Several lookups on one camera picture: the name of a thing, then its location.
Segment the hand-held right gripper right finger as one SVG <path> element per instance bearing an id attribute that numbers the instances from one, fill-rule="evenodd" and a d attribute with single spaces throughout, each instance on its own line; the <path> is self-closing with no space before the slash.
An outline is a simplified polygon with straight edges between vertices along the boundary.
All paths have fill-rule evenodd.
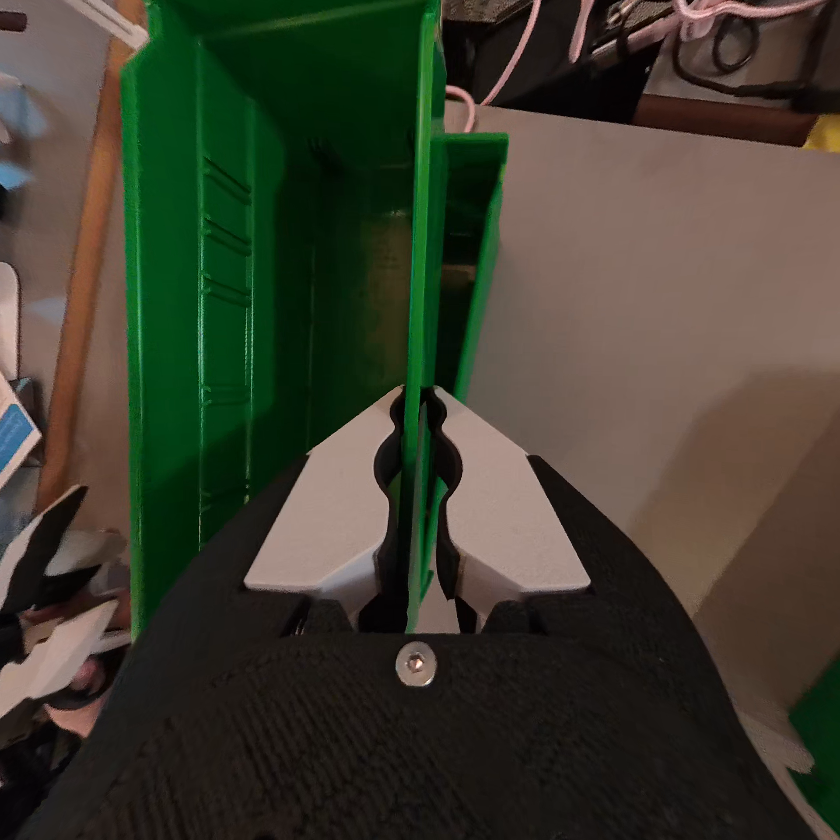
<path id="1" fill-rule="evenodd" d="M 436 575 L 473 634 L 497 604 L 592 584 L 541 483 L 542 461 L 441 387 L 427 392 L 434 440 Z"/>

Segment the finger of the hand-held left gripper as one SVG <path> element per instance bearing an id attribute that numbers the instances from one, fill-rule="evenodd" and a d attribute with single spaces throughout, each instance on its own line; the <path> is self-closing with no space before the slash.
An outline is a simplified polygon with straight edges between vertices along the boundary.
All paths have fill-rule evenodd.
<path id="1" fill-rule="evenodd" d="M 121 669 L 121 598 L 50 607 L 23 632 L 21 652 L 2 658 L 2 722 L 95 722 Z"/>
<path id="2" fill-rule="evenodd" d="M 126 539 L 119 532 L 69 529 L 62 536 L 58 550 L 47 564 L 47 575 L 72 574 L 119 560 L 127 545 Z"/>

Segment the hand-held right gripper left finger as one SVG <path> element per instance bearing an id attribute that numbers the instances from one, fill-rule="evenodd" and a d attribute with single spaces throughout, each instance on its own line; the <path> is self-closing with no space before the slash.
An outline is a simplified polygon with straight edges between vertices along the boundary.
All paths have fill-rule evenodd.
<path id="1" fill-rule="evenodd" d="M 393 388 L 309 451 L 245 587 L 335 601 L 363 631 L 406 630 L 407 571 L 389 492 L 403 465 L 404 391 Z"/>

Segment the green plastic bin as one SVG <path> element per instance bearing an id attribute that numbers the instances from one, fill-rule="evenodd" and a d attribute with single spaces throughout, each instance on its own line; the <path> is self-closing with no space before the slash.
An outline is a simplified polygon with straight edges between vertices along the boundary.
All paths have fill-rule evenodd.
<path id="1" fill-rule="evenodd" d="M 500 247 L 508 136 L 449 133 L 444 152 L 434 383 L 467 403 Z"/>
<path id="2" fill-rule="evenodd" d="M 122 74 L 132 630 L 406 380 L 439 2 L 145 2 Z"/>
<path id="3" fill-rule="evenodd" d="M 812 768 L 791 771 L 808 804 L 839 834 L 839 659 L 804 693 L 789 715 L 813 758 Z"/>

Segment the blue white card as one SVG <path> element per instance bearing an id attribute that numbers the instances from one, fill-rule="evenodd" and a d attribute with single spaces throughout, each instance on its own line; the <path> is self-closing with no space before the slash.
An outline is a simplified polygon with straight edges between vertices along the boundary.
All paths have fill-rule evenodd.
<path id="1" fill-rule="evenodd" d="M 9 381 L 1 378 L 1 488 L 22 467 L 41 433 Z"/>

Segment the wood-edged grey table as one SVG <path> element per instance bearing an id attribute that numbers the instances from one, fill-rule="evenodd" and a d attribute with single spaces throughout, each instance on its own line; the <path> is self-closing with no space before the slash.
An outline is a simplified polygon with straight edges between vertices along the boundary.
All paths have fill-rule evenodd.
<path id="1" fill-rule="evenodd" d="M 91 139 L 77 244 L 67 283 L 35 513 L 41 513 L 57 501 L 68 486 L 100 274 L 121 172 L 121 71 L 131 55 L 130 47 L 116 38 L 110 40 Z"/>

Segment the yellow tape line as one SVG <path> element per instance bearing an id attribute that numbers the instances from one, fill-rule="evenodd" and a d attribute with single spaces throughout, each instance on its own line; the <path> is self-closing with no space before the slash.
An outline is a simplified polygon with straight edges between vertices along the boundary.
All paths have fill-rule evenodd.
<path id="1" fill-rule="evenodd" d="M 840 116 L 838 113 L 820 115 L 814 122 L 802 148 L 809 151 L 822 151 L 839 154 L 840 152 Z"/>

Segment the white stand with base plate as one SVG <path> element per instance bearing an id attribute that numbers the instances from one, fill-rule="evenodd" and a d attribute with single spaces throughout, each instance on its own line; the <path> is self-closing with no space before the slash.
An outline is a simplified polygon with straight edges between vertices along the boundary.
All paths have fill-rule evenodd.
<path id="1" fill-rule="evenodd" d="M 141 50 L 149 41 L 149 32 L 134 24 L 127 17 L 103 1 L 64 1 L 93 24 L 100 27 L 129 47 L 132 52 Z"/>

